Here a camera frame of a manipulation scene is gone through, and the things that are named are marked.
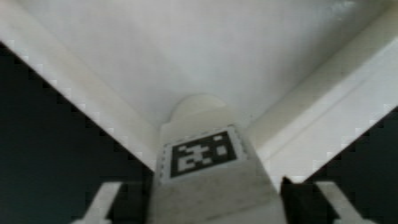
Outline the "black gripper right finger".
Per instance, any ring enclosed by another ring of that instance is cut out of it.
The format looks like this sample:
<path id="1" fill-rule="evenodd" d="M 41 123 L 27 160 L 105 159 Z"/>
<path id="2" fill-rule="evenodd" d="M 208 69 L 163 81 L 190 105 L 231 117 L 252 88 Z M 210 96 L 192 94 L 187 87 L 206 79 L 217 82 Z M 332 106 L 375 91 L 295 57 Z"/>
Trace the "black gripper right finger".
<path id="1" fill-rule="evenodd" d="M 288 224 L 377 224 L 368 219 L 332 181 L 281 182 L 281 198 Z"/>

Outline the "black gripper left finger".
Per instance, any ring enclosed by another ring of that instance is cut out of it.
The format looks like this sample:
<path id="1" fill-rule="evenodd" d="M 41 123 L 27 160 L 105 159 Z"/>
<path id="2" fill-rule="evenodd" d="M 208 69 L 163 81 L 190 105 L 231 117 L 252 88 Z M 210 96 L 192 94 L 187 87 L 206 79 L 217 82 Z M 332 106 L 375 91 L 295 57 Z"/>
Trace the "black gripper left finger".
<path id="1" fill-rule="evenodd" d="M 151 185 L 105 182 L 83 216 L 69 224 L 146 224 Z"/>

